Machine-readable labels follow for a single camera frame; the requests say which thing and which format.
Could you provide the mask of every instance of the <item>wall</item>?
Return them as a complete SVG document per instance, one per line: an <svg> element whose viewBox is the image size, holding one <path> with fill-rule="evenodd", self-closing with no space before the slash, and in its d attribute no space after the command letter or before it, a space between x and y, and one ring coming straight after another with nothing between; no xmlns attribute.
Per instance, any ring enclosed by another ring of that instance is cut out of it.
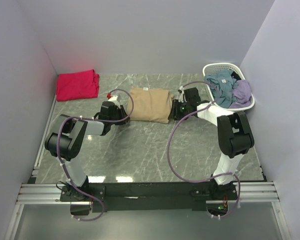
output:
<svg viewBox="0 0 300 240"><path fill-rule="evenodd" d="M274 0L18 0L58 73L240 64Z"/></svg>
<svg viewBox="0 0 300 240"><path fill-rule="evenodd" d="M243 60L256 106L249 119L261 163L300 239L300 0L276 0Z"/></svg>
<svg viewBox="0 0 300 240"><path fill-rule="evenodd" d="M18 3L0 0L0 239L31 174L56 72Z"/></svg>

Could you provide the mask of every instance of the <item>pile of clothes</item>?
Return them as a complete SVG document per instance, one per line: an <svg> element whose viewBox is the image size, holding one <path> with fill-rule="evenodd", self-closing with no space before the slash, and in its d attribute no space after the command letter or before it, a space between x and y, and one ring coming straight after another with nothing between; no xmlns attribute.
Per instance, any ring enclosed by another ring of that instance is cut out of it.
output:
<svg viewBox="0 0 300 240"><path fill-rule="evenodd" d="M208 74L204 77L205 81L215 86L221 96L216 101L216 104L226 109L239 109L251 105L251 88L245 79L233 70L223 69L217 74ZM219 97L217 90L210 87L213 98Z"/></svg>

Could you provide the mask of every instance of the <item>beige folded cloth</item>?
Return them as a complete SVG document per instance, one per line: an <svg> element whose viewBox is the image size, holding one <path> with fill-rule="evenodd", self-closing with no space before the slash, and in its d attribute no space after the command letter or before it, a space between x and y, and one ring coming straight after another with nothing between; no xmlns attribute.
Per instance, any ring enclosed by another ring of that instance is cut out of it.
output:
<svg viewBox="0 0 300 240"><path fill-rule="evenodd" d="M134 101L131 120L154 121L168 123L171 112L173 95L167 89L132 87L130 92ZM132 102L129 99L127 113L131 111Z"/></svg>

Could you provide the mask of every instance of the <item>red folded cloth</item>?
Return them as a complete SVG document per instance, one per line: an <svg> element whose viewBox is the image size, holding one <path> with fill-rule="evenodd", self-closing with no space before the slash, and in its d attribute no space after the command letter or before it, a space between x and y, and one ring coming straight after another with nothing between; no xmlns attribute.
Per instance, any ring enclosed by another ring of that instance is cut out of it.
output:
<svg viewBox="0 0 300 240"><path fill-rule="evenodd" d="M94 70L62 73L56 82L56 100L58 102L96 98L99 94L99 74Z"/></svg>

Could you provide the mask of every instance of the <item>floor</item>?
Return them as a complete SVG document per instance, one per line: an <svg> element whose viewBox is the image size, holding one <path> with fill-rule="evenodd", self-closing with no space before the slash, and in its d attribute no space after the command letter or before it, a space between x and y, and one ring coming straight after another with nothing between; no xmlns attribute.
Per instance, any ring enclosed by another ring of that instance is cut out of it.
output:
<svg viewBox="0 0 300 240"><path fill-rule="evenodd" d="M91 222L71 219L69 205L26 205L15 240L282 240L272 204L242 203L211 219L191 210L111 211Z"/></svg>
<svg viewBox="0 0 300 240"><path fill-rule="evenodd" d="M201 80L202 74L102 74L99 97L57 102L52 124L61 113L92 117L107 99L106 94L117 87L126 90L132 86L163 88L177 95L179 86ZM196 83L193 86L199 89L201 99L209 99L204 84ZM127 96L122 93L121 97L121 102L126 106ZM169 169L166 158L168 137L175 123L131 121L127 125L112 126L106 136L86 136L79 158L90 181L178 181ZM205 120L191 117L176 131L170 155L174 167L183 177L194 180L209 177L221 155L217 128ZM237 175L243 181L263 180L255 148L250 149L241 160ZM65 180L64 173L57 160L44 150L36 183L51 184L59 180Z"/></svg>

